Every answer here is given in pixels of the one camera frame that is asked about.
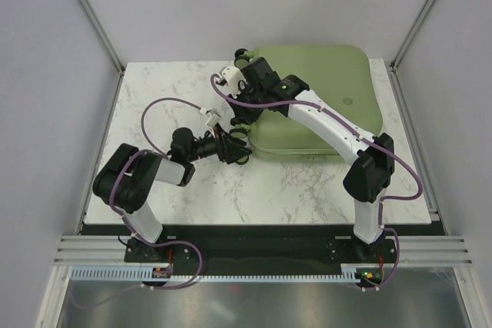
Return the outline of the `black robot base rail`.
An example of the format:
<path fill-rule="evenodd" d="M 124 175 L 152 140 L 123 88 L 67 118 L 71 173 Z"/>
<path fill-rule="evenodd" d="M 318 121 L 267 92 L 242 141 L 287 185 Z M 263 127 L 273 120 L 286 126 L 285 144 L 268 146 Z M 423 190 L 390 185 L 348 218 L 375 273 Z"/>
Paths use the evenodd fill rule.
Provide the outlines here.
<path fill-rule="evenodd" d="M 169 263 L 183 277 L 314 277 L 337 275 L 344 264 L 379 267 L 397 259 L 390 234 L 368 246 L 349 226 L 167 226 L 159 241 L 150 247 L 129 239 L 125 262 Z"/>

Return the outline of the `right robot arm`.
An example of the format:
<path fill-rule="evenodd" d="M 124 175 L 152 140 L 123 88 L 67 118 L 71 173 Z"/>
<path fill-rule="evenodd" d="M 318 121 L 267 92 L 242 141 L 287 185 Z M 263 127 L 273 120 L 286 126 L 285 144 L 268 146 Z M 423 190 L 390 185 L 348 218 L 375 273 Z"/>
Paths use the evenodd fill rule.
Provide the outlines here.
<path fill-rule="evenodd" d="M 343 186 L 354 200 L 351 249 L 360 261 L 376 257 L 385 238 L 380 202 L 394 173 L 393 139 L 357 127 L 298 76 L 281 78 L 262 57 L 243 68 L 225 67 L 220 76 L 237 116 L 254 122 L 266 109 L 277 111 L 314 132 L 344 159 L 350 168 Z"/>

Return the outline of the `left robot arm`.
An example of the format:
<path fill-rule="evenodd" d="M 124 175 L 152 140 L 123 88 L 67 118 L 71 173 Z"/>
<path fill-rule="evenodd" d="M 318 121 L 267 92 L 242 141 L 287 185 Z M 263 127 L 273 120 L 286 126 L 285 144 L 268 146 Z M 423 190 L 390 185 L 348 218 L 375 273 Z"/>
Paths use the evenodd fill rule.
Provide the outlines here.
<path fill-rule="evenodd" d="M 189 128 L 172 134 L 170 150 L 161 155 L 121 144 L 100 170 L 92 185 L 93 194 L 107 204 L 129 226 L 125 262 L 152 263 L 172 258 L 164 226 L 148 204 L 156 181 L 185 187 L 195 173 L 195 161 L 215 156 L 222 163 L 244 165 L 252 150 L 244 128 L 224 131 L 216 124 L 203 137 Z"/>

